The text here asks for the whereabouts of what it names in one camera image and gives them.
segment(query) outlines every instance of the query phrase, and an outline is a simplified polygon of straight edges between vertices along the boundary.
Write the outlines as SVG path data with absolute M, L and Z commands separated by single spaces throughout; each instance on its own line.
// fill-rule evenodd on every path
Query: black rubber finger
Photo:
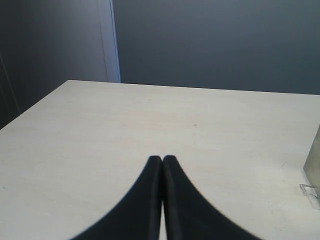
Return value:
M 168 240 L 257 240 L 216 210 L 194 187 L 177 158 L 163 159 L 164 216 Z
M 73 240 L 157 240 L 162 206 L 162 160 L 149 157 L 123 199 Z

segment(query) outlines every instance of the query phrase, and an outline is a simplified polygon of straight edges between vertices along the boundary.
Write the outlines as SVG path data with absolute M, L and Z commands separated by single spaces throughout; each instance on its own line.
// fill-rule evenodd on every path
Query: white table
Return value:
M 318 240 L 299 184 L 319 123 L 317 95 L 67 81 L 0 130 L 0 239 L 69 239 L 173 154 L 248 231 Z

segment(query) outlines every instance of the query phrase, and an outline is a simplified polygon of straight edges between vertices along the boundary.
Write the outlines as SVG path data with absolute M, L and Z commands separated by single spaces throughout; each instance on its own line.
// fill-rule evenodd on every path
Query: wall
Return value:
M 1 14 L 0 54 L 21 112 L 68 79 L 107 82 L 98 0 L 4 0 Z
M 123 83 L 320 94 L 318 0 L 113 0 Z

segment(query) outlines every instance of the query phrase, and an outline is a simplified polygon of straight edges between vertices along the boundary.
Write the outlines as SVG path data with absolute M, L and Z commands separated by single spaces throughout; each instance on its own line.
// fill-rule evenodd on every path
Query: table surface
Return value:
M 299 184 L 319 123 L 318 95 L 67 81 L 0 130 L 0 239 L 69 239 L 171 154 L 241 227 L 318 240 Z

